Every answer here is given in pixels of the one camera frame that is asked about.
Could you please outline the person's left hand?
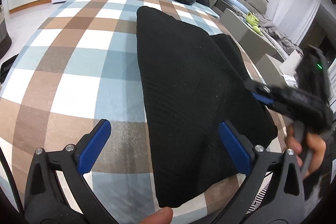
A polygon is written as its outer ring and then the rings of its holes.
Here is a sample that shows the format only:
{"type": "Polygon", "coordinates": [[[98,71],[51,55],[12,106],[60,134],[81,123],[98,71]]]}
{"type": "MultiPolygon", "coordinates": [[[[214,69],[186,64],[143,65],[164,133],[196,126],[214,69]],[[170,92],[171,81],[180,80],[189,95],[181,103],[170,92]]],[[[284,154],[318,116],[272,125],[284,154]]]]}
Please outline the person's left hand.
{"type": "Polygon", "coordinates": [[[170,224],[173,219],[173,210],[170,207],[161,208],[154,214],[143,219],[140,224],[170,224]]]}

